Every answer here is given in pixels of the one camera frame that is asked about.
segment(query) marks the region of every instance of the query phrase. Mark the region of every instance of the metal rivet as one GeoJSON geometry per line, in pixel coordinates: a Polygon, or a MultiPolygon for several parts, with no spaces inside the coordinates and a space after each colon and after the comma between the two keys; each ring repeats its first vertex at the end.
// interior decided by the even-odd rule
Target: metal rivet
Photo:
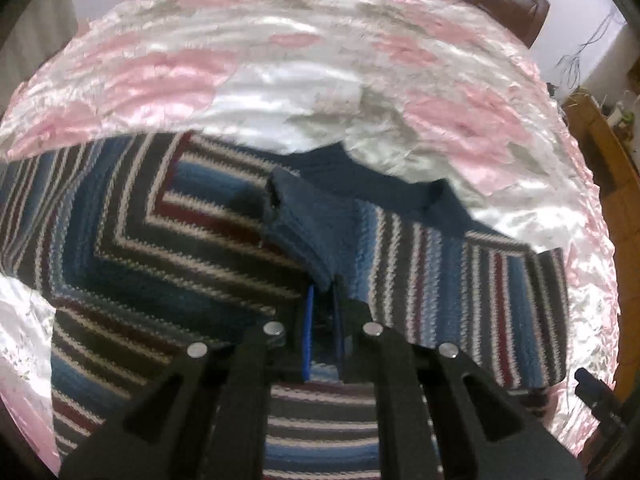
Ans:
{"type": "Polygon", "coordinates": [[[438,346],[438,352],[440,352],[440,355],[443,357],[453,359],[460,353],[460,349],[453,343],[442,343],[438,346]]]}
{"type": "Polygon", "coordinates": [[[193,357],[194,359],[204,357],[207,354],[207,351],[207,345],[201,342],[191,343],[187,348],[187,354],[189,357],[193,357]]]}
{"type": "Polygon", "coordinates": [[[270,321],[266,323],[262,329],[266,335],[275,337],[284,334],[284,325],[279,321],[270,321]]]}
{"type": "Polygon", "coordinates": [[[376,323],[375,321],[369,321],[362,326],[362,331],[371,337],[378,337],[384,329],[380,323],[376,323]]]}

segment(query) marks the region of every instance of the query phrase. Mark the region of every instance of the bed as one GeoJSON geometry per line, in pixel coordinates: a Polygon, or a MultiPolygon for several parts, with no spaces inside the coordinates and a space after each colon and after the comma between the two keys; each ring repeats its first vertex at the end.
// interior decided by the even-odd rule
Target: bed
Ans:
{"type": "MultiPolygon", "coordinates": [[[[409,182],[447,178],[479,220],[536,250],[561,247],[569,380],[549,430],[578,453],[596,421],[573,394],[612,384],[613,245],[598,188],[526,46],[461,0],[126,0],[18,88],[2,154],[129,132],[206,135],[277,153],[342,142],[409,182]]],[[[53,471],[54,311],[0,280],[2,401],[53,471]]]]}

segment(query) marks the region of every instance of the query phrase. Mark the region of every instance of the knitted sweater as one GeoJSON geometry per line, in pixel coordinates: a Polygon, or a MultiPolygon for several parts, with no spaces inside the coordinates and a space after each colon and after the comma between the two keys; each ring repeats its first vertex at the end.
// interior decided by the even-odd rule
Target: knitted sweater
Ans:
{"type": "MultiPolygon", "coordinates": [[[[277,165],[447,236],[476,225],[445,182],[382,176],[338,146],[282,157],[198,135],[136,135],[9,165],[0,265],[57,309],[52,402],[62,456],[191,342],[237,342],[276,306],[300,300],[308,273],[260,234],[277,165]]],[[[401,326],[402,314],[390,315],[401,326]]],[[[489,325],[480,330],[491,339],[489,325]]],[[[564,363],[563,327],[557,335],[564,363]]],[[[316,362],[310,383],[273,387],[265,476],[379,476],[372,388],[335,377],[331,363],[316,362]]]]}

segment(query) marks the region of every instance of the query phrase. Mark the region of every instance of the black device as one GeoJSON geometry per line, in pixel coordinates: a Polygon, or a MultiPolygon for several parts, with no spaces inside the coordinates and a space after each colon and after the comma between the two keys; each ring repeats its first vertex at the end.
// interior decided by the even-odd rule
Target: black device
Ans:
{"type": "MultiPolygon", "coordinates": [[[[348,300],[331,319],[340,378],[373,382],[383,480],[579,480],[578,461],[452,343],[409,344],[348,300]]],[[[270,384],[303,382],[311,301],[219,350],[195,343],[65,460],[61,480],[258,480],[270,384]]]]}

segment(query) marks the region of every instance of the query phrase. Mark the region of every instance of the wooden floor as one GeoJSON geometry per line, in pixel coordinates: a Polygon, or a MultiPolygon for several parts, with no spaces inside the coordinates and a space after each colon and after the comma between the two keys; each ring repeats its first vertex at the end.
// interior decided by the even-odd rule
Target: wooden floor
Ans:
{"type": "Polygon", "coordinates": [[[602,213],[616,247],[620,346],[615,393],[626,399],[640,369],[640,178],[590,97],[574,94],[563,108],[600,186],[602,213]]]}

